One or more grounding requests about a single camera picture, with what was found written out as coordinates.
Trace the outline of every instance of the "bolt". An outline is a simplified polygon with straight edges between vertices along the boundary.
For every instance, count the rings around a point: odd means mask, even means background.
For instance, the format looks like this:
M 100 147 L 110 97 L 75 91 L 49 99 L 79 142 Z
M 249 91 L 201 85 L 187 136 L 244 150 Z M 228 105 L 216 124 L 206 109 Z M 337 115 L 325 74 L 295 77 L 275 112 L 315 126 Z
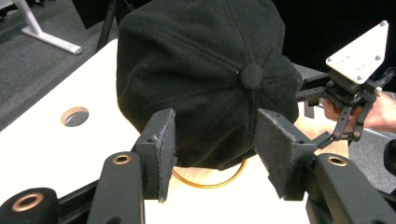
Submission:
M 361 94 L 358 92 L 353 96 L 354 100 L 359 100 L 361 98 Z
M 381 21 L 381 23 L 379 23 L 380 26 L 384 26 L 384 25 L 386 25 L 386 24 L 388 24 L 387 21 Z
M 327 82 L 326 86 L 329 87 L 329 88 L 333 88 L 335 86 L 335 84 L 334 84 L 333 81 L 330 80 L 330 81 Z
M 156 136 L 156 135 L 152 135 L 152 136 L 148 139 L 148 142 L 154 143 L 154 142 L 156 142 L 157 140 L 158 140 L 157 136 Z
M 382 88 L 380 88 L 380 87 L 375 88 L 374 95 L 376 95 L 378 97 L 381 96 L 382 95 Z

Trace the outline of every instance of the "mounting plate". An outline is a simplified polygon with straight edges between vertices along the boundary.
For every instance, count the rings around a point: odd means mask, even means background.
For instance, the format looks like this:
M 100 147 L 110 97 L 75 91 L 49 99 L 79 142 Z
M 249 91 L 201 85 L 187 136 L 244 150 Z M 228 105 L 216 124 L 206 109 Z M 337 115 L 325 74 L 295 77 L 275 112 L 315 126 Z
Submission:
M 388 37 L 388 22 L 381 21 L 326 60 L 335 71 L 351 81 L 362 84 L 384 62 Z

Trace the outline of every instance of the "table surface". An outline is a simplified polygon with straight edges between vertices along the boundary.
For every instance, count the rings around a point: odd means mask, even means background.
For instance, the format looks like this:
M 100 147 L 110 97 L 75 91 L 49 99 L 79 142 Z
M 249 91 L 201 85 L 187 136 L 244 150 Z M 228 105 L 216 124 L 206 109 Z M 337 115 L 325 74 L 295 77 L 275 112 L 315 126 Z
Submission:
M 117 106 L 116 53 L 117 40 L 113 40 L 0 132 L 0 203 L 40 187 L 55 189 L 61 198 L 98 179 L 108 156 L 131 150 L 139 133 Z M 89 111 L 88 119 L 77 127 L 64 126 L 63 113 L 76 106 Z M 316 119 L 300 116 L 296 122 L 311 138 L 333 127 L 317 110 Z M 340 144 L 333 147 L 347 154 L 346 144 Z M 215 184 L 237 168 L 176 169 L 189 180 Z M 172 177 L 165 203 L 145 201 L 146 222 L 309 223 L 305 200 L 279 200 L 267 176 L 255 156 L 234 182 L 218 189 L 193 188 Z

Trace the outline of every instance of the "finger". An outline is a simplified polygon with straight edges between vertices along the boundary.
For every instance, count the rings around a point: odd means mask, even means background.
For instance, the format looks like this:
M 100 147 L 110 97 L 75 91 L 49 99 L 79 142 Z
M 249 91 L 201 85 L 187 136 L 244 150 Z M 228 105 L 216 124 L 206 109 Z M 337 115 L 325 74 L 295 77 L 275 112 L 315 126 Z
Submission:
M 324 115 L 327 119 L 338 120 L 338 118 L 340 117 L 340 113 L 336 109 L 335 104 L 333 102 L 324 100 L 323 109 L 324 109 Z
M 346 122 L 345 132 L 348 133 L 352 132 L 355 129 L 357 121 L 358 118 L 349 117 L 349 119 Z
M 355 108 L 352 113 L 350 113 L 350 116 L 352 116 L 353 118 L 358 118 L 361 115 L 361 111 L 363 110 L 362 106 L 359 106 L 357 108 Z

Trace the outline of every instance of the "cable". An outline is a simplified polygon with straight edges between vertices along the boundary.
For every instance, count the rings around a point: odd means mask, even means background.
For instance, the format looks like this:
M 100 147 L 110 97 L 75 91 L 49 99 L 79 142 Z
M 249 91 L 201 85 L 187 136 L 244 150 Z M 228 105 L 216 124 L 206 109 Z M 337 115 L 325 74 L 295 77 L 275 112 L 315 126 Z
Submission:
M 385 73 L 380 77 L 379 80 L 375 82 L 379 87 L 384 87 L 390 80 L 396 75 L 396 68 L 390 67 L 385 71 Z
M 190 185 L 192 187 L 195 187 L 198 189 L 215 189 L 215 188 L 223 187 L 223 186 L 233 182 L 238 176 L 241 175 L 242 171 L 245 169 L 246 164 L 247 164 L 247 161 L 242 161 L 241 166 L 236 171 L 236 173 L 233 176 L 231 176 L 231 178 L 229 178 L 228 180 L 226 180 L 224 182 L 214 184 L 214 185 L 202 185 L 202 184 L 197 184 L 197 183 L 191 182 L 190 180 L 187 180 L 183 176 L 179 175 L 175 170 L 172 171 L 172 174 L 181 182 L 183 182 L 187 185 Z

